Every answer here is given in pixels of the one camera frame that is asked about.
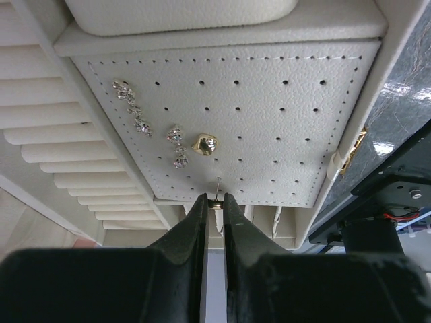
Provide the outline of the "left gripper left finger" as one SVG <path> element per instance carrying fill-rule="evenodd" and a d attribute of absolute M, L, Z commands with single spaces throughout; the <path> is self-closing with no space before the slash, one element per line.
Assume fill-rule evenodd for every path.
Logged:
<path fill-rule="evenodd" d="M 185 218 L 150 246 L 148 322 L 204 322 L 207 294 L 208 197 L 197 197 Z"/>

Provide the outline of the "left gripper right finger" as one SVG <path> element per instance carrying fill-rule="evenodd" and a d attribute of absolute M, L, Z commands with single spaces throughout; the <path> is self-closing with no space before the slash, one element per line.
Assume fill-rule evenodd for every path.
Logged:
<path fill-rule="evenodd" d="M 273 294 L 282 282 L 276 261 L 287 250 L 246 218 L 232 194 L 223 201 L 226 305 L 229 322 L 276 322 Z"/>

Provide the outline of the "pink jewelry box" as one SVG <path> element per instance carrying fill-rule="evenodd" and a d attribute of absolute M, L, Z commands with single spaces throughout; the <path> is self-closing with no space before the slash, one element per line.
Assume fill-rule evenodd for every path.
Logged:
<path fill-rule="evenodd" d="M 124 36 L 84 32 L 66 2 L 1 2 L 1 196 L 22 214 L 4 248 L 146 246 L 200 194 L 230 193 L 296 250 L 428 117 L 429 1 L 297 1 L 271 22 Z"/>

